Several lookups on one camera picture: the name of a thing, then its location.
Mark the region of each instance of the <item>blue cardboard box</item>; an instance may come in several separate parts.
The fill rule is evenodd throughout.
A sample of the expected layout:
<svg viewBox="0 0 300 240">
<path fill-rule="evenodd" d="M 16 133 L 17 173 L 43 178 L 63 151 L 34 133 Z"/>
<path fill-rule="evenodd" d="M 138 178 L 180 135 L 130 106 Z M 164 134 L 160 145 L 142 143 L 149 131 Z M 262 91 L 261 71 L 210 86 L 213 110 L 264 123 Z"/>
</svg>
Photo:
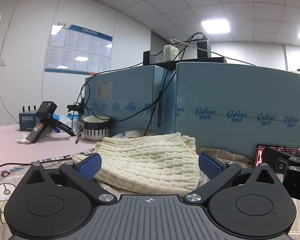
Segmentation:
<svg viewBox="0 0 300 240">
<path fill-rule="evenodd" d="M 196 146 L 255 159 L 257 146 L 300 147 L 300 74 L 226 63 L 177 64 L 175 131 Z"/>
<path fill-rule="evenodd" d="M 20 131 L 32 131 L 40 119 L 35 116 L 37 110 L 19 113 Z"/>
<path fill-rule="evenodd" d="M 150 106 L 159 96 L 167 70 L 155 65 L 134 67 L 94 76 L 85 88 L 85 103 L 95 115 L 106 115 L 118 120 L 125 119 Z M 165 87 L 174 72 L 169 71 Z M 176 77 L 173 78 L 162 100 L 157 103 L 149 130 L 157 134 L 169 134 L 174 130 L 174 107 Z M 85 109 L 85 116 L 92 115 Z M 151 116 L 151 109 L 117 123 L 111 127 L 110 136 L 129 130 L 145 130 Z"/>
</svg>

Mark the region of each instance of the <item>white bowl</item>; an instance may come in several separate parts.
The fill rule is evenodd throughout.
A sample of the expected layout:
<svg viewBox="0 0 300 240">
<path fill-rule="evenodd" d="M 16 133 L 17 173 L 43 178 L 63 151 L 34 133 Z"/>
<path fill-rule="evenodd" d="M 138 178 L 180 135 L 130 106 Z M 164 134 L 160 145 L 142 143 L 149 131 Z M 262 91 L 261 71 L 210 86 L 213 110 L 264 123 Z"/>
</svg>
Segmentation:
<svg viewBox="0 0 300 240">
<path fill-rule="evenodd" d="M 92 141 L 101 141 L 110 136 L 110 117 L 104 115 L 87 116 L 83 119 L 84 136 Z"/>
</svg>

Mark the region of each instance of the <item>knitted sweater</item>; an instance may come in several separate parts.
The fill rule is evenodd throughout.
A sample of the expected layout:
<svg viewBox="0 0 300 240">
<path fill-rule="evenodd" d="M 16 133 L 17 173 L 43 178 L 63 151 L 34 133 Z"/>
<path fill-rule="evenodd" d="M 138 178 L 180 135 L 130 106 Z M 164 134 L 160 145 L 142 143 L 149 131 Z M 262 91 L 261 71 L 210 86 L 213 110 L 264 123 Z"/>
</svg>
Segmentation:
<svg viewBox="0 0 300 240">
<path fill-rule="evenodd" d="M 141 194 L 179 194 L 196 189 L 200 170 L 195 140 L 180 133 L 141 138 L 103 138 L 95 152 L 102 157 L 95 178 Z M 76 155 L 74 162 L 84 159 Z"/>
</svg>

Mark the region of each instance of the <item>pink desk surface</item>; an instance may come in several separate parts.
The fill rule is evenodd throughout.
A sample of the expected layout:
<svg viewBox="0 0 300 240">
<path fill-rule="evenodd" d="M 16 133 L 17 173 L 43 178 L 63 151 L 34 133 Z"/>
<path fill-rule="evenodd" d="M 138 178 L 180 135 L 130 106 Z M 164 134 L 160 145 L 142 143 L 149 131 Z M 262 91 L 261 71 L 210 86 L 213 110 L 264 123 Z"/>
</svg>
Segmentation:
<svg viewBox="0 0 300 240">
<path fill-rule="evenodd" d="M 30 163 L 46 158 L 72 155 L 94 148 L 96 145 L 96 142 L 87 140 L 84 135 L 78 144 L 75 144 L 76 137 L 71 137 L 65 132 L 50 133 L 34 144 L 15 143 L 14 140 L 22 133 L 30 132 L 21 132 L 18 124 L 0 126 L 0 164 Z M 16 166 L 3 166 L 0 171 Z"/>
</svg>

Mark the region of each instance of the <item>smartphone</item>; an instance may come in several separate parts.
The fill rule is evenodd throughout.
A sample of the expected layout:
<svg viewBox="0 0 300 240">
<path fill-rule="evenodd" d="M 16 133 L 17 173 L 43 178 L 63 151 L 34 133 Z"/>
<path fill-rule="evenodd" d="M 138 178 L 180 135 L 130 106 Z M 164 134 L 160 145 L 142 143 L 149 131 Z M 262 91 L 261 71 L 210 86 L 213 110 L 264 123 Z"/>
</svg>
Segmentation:
<svg viewBox="0 0 300 240">
<path fill-rule="evenodd" d="M 273 145 L 258 145 L 257 147 L 257 157 L 256 157 L 256 166 L 259 163 L 262 163 L 261 154 L 264 148 L 271 147 L 278 151 L 282 151 L 284 153 L 293 155 L 295 157 L 300 158 L 300 147 L 287 147 L 287 146 L 273 146 Z"/>
</svg>

